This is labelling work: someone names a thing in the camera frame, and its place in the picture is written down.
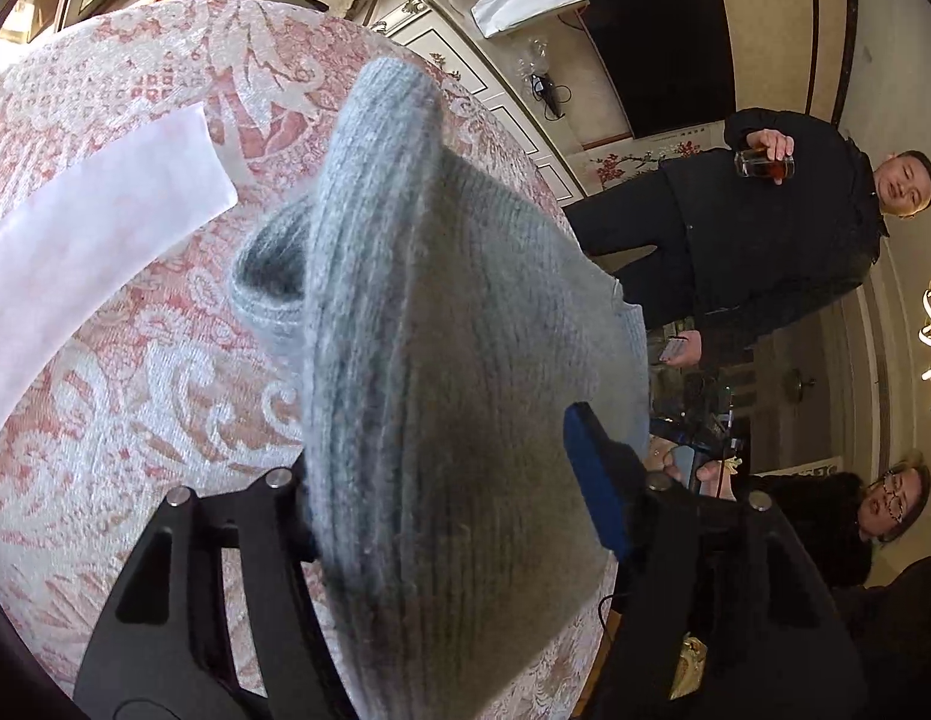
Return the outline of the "grey knitted sweater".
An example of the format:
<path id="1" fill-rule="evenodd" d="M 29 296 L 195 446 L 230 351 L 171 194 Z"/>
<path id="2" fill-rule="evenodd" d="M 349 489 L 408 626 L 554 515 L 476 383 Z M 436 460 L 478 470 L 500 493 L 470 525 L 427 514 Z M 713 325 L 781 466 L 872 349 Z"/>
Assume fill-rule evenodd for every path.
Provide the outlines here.
<path id="1" fill-rule="evenodd" d="M 367 64 L 304 199 L 230 275 L 301 395 L 307 522 L 364 718 L 470 718 L 609 555 L 568 406 L 648 440 L 643 314 L 543 211 L 445 146 L 438 85 Z"/>

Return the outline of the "dark glass jar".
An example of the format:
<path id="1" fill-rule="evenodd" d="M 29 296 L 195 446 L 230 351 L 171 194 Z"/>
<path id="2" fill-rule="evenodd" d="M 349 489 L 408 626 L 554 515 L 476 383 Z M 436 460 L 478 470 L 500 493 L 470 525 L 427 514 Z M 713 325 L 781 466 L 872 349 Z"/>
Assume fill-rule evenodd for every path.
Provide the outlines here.
<path id="1" fill-rule="evenodd" d="M 796 163 L 786 154 L 782 160 L 772 160 L 765 148 L 742 149 L 734 156 L 735 172 L 744 179 L 785 182 L 794 176 Z"/>

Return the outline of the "pink floral lace tablecloth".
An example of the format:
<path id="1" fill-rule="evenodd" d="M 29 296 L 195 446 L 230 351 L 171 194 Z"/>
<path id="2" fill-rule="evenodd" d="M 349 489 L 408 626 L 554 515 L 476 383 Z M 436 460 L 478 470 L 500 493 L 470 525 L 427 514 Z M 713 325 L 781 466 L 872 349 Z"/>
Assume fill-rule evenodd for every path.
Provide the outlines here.
<path id="1" fill-rule="evenodd" d="M 524 153 L 459 83 L 374 32 L 293 5 L 169 0 L 59 32 L 0 73 L 0 223 L 68 167 L 200 104 L 236 205 L 159 255 L 38 372 L 0 431 L 0 600 L 63 684 L 159 500 L 304 463 L 301 395 L 230 275 L 304 199 L 360 71 L 431 76 L 442 141 L 576 239 Z"/>

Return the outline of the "cream ornate TV cabinet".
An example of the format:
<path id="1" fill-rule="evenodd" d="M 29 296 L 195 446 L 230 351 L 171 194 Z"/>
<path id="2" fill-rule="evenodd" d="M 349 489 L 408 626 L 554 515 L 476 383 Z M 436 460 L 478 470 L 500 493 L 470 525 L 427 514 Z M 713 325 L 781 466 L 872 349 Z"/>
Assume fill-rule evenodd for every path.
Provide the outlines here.
<path id="1" fill-rule="evenodd" d="M 597 50 L 574 11 L 481 36 L 477 0 L 363 0 L 353 18 L 451 75 L 511 133 L 559 203 L 602 190 L 591 151 L 628 135 Z"/>

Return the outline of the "black television screen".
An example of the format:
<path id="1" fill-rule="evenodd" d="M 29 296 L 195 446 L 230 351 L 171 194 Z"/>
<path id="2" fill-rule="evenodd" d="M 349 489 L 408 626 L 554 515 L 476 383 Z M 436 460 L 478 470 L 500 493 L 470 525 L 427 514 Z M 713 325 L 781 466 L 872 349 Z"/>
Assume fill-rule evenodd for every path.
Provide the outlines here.
<path id="1" fill-rule="evenodd" d="M 582 23 L 636 138 L 734 112 L 724 0 L 589 0 Z"/>

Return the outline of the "standing man in black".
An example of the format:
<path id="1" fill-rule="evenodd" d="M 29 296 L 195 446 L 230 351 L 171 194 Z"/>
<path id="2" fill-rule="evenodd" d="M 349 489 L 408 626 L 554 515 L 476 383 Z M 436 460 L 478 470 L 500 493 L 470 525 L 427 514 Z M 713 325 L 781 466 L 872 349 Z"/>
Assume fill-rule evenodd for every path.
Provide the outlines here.
<path id="1" fill-rule="evenodd" d="M 670 367 L 722 367 L 755 341 L 858 289 L 881 256 L 888 218 L 931 206 L 931 160 L 917 149 L 881 164 L 836 125 L 809 114 L 737 110 L 724 148 L 657 169 L 566 206 L 589 257 L 643 249 L 616 270 L 649 328 L 689 320 Z M 742 149 L 794 158 L 789 181 L 744 179 Z"/>

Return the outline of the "seated person with glasses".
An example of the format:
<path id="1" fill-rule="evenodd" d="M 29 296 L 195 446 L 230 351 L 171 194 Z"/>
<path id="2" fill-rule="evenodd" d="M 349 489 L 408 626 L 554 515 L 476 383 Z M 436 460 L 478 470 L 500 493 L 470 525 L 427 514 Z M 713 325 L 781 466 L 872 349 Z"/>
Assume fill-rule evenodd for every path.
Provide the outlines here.
<path id="1" fill-rule="evenodd" d="M 866 583 L 874 553 L 915 525 L 931 496 L 931 468 L 915 450 L 872 483 L 854 473 L 739 476 L 735 499 L 771 497 L 830 590 Z"/>

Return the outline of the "plum blossom painting panel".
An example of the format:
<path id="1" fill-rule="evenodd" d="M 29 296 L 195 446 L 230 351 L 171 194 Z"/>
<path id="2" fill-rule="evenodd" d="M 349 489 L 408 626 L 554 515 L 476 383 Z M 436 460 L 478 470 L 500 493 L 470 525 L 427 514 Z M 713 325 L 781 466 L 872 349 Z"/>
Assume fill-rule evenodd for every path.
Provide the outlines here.
<path id="1" fill-rule="evenodd" d="M 687 158 L 711 148 L 724 148 L 722 132 L 722 122 L 710 122 L 654 137 L 620 138 L 584 149 L 570 156 L 568 161 L 586 187 L 587 195 L 594 195 L 623 184 L 641 172 L 657 169 L 664 161 Z"/>

